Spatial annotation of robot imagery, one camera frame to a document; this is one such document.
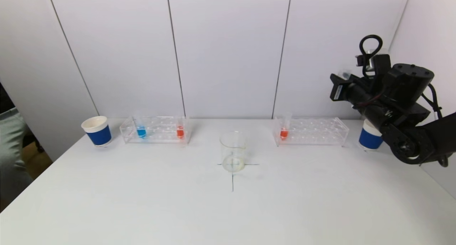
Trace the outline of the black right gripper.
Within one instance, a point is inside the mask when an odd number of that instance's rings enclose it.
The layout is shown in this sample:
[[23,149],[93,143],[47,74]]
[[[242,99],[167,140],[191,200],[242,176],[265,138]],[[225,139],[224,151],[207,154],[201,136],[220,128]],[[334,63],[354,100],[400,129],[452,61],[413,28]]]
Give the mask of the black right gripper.
[[348,74],[348,79],[336,74],[330,75],[333,88],[330,94],[332,101],[347,101],[352,108],[368,119],[374,126],[383,126],[383,104],[369,91],[364,78]]

